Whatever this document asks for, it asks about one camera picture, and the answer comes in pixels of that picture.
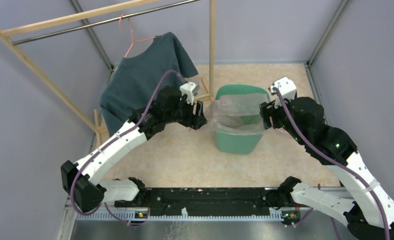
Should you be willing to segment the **pink plastic trash bag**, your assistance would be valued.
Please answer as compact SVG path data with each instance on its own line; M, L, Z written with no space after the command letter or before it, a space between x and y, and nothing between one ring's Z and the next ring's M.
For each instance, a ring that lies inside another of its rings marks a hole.
M260 104L269 100L265 93L222 95L204 112L206 129L235 136L262 135L265 129Z

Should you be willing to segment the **green plastic trash bin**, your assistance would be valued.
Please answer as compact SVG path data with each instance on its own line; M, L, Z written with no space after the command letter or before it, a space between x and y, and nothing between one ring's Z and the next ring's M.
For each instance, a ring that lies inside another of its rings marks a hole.
M247 94L265 94L268 99L268 92L258 86L247 84L227 84L220 87L215 95L215 100L220 99L224 95L247 95ZM214 132L214 140L216 148L228 154L248 155L254 151L257 144L262 138L262 134L255 135L233 135L223 133L218 130Z

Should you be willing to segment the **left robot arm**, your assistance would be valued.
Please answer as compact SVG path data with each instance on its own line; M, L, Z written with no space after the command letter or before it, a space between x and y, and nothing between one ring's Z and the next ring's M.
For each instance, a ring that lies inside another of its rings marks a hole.
M207 119L203 102L194 101L198 84L187 82L179 88L165 86L149 107L137 110L106 142L87 156L61 167L62 187L71 203L83 215L93 213L101 204L129 202L139 207L145 202L145 185L135 177L124 180L103 179L105 174L131 150L144 144L166 125L178 123L198 130Z

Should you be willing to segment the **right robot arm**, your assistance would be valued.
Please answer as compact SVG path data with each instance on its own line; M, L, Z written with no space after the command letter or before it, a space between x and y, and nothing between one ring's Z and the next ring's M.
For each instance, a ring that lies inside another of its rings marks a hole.
M305 205L344 225L359 240L394 240L394 201L363 162L356 144L325 122L324 108L310 97L263 102L266 129L286 130L305 151L330 170L351 195L338 197L289 176L266 197L271 207Z

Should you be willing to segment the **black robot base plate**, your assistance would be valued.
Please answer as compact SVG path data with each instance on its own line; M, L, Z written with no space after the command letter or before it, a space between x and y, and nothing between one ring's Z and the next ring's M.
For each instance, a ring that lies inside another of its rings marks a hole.
M303 207L275 187L154 187L141 191L134 200L117 200L114 206L143 208L152 217L179 216L182 210L191 217L268 216L274 210L296 213Z

